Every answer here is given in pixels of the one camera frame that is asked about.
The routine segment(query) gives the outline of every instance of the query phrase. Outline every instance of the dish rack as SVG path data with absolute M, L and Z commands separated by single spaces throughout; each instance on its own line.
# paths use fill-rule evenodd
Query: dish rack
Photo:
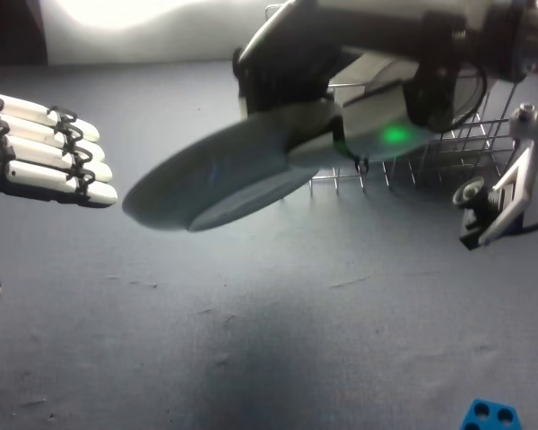
M 265 19 L 268 20 L 279 7 L 280 4 L 268 5 Z M 347 86 L 363 87 L 366 92 L 368 84 L 331 84 L 329 88 L 334 93 L 336 89 Z M 349 166 L 324 169 L 309 181 L 311 195 L 314 185 L 323 182 L 334 183 L 334 189 L 339 193 L 340 183 L 345 179 L 359 180 L 361 190 L 366 192 L 367 177 L 380 169 L 389 188 L 403 179 L 415 186 L 436 183 L 457 187 L 477 172 L 496 182 L 508 169 L 518 150 L 508 135 L 507 118 L 515 89 L 516 84 L 510 89 L 500 117 L 487 119 L 487 113 L 490 113 L 487 112 L 489 91 L 471 120 L 457 129 L 429 140 L 424 147 L 402 157 L 371 162 L 368 174 L 357 172 Z

